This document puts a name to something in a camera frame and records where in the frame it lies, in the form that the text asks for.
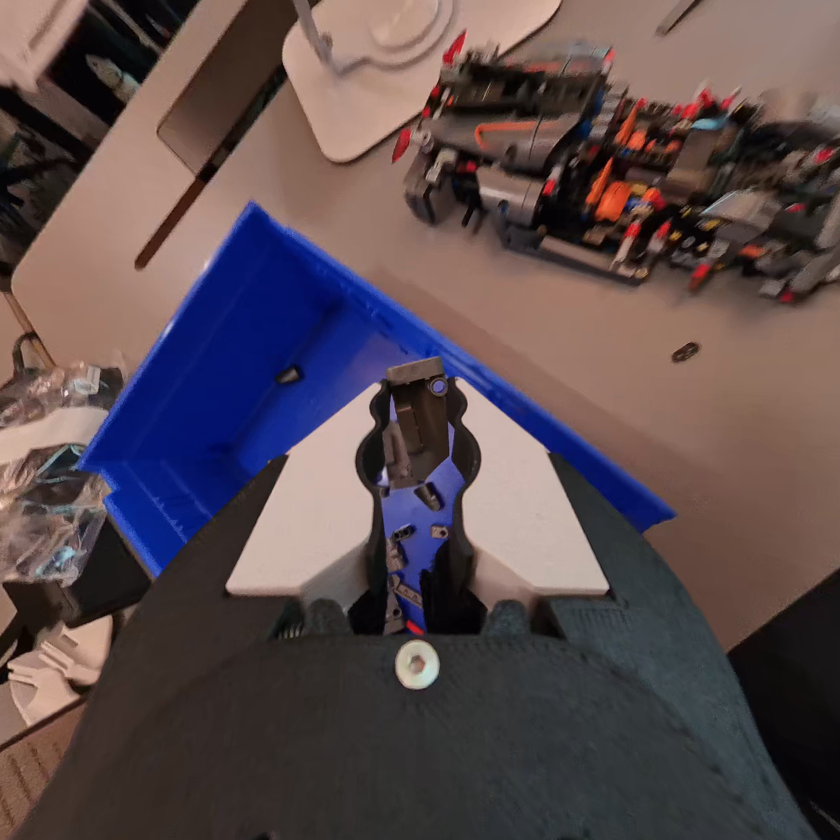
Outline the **cluster of small grey lego parts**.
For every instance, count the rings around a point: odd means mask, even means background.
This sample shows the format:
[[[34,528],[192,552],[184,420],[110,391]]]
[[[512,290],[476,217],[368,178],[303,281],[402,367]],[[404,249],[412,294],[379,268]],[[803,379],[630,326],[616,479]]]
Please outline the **cluster of small grey lego parts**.
[[[385,428],[383,444],[385,466],[379,487],[385,533],[385,633],[424,635],[422,576],[433,570],[449,539],[452,502],[464,481],[450,456],[424,481],[416,481],[394,418]]]

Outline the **white booklet stand base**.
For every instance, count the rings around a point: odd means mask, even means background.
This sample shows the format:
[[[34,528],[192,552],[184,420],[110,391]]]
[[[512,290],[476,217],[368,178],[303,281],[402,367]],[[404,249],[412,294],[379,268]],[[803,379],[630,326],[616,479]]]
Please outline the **white booklet stand base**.
[[[346,163],[417,115],[452,48],[505,52],[561,1],[292,2],[282,64],[321,153]]]

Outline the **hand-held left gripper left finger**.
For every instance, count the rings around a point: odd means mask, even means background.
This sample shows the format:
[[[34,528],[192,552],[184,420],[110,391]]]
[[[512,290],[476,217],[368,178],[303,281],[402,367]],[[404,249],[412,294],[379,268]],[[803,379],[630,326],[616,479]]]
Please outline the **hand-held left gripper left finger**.
[[[359,597],[373,499],[355,456],[373,429],[369,385],[289,452],[226,582],[234,596]]]

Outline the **tagged blue plastic bin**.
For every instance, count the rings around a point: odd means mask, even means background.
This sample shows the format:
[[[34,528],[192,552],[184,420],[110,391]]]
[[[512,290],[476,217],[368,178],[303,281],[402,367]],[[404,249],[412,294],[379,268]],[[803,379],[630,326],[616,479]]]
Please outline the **tagged blue plastic bin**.
[[[273,459],[384,376],[440,355],[639,532],[676,511],[426,321],[249,203],[87,447],[153,577]],[[302,381],[275,376],[301,367]]]

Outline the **dark grey long lego slope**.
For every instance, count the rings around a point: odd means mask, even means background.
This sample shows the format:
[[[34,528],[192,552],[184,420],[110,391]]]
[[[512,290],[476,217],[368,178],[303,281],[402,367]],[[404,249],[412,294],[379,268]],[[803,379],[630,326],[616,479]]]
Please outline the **dark grey long lego slope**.
[[[702,1],[678,1],[659,22],[655,35],[663,38],[670,34]]]

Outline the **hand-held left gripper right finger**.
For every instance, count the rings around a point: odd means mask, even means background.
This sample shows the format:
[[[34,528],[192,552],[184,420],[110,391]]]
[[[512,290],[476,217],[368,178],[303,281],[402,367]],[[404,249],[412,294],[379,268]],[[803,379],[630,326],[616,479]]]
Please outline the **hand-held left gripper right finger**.
[[[548,450],[472,385],[455,383],[480,453],[462,500],[475,553],[471,591],[479,599],[604,596],[609,584]]]

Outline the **dark grey lego liftarm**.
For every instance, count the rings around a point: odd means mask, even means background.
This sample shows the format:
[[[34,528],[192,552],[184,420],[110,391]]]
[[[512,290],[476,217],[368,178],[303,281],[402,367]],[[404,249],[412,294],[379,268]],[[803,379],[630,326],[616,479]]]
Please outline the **dark grey lego liftarm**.
[[[395,418],[384,433],[385,470],[392,489],[419,487],[449,457],[448,380],[439,356],[385,372]]]

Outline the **white plastic object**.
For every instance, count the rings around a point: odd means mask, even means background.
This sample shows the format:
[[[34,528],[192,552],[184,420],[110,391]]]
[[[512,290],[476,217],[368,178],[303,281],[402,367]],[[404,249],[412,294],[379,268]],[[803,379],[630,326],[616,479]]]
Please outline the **white plastic object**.
[[[34,649],[8,662],[8,695],[26,727],[63,711],[98,682],[113,635],[110,615],[75,627],[59,623]]]

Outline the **heap of clear plastic bags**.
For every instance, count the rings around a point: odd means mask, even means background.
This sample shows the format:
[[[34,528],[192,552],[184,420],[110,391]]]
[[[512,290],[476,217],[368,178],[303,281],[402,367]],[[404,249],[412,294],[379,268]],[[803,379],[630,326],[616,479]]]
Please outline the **heap of clear plastic bags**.
[[[105,481],[82,468],[125,383],[122,362],[24,369],[2,387],[2,582],[69,585],[106,519]]]

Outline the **partly built lego car model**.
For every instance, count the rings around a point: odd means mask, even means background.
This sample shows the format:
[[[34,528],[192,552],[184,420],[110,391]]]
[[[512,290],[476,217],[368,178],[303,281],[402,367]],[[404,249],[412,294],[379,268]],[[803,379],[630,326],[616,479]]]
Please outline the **partly built lego car model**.
[[[631,287],[661,265],[696,294],[719,272],[791,305],[838,284],[838,109],[809,93],[750,99],[699,85],[686,102],[630,95],[612,47],[546,57],[445,51],[396,163],[415,217],[487,219],[501,245]]]

